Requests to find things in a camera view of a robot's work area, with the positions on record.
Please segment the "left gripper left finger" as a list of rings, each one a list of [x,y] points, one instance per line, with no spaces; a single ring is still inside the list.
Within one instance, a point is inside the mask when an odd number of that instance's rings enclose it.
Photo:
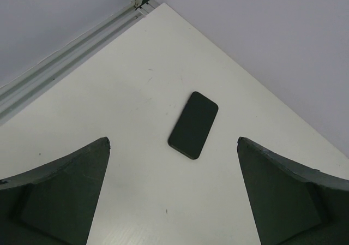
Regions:
[[[1,180],[1,244],[86,244],[110,157],[99,138]]]

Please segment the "black phone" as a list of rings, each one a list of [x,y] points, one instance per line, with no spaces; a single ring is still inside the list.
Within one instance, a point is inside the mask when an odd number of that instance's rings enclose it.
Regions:
[[[186,102],[167,143],[191,160],[200,157],[218,113],[218,105],[198,91]]]

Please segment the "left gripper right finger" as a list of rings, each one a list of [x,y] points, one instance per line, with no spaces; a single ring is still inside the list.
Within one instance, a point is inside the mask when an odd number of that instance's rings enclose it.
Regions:
[[[248,138],[237,154],[261,244],[348,244],[348,180]]]

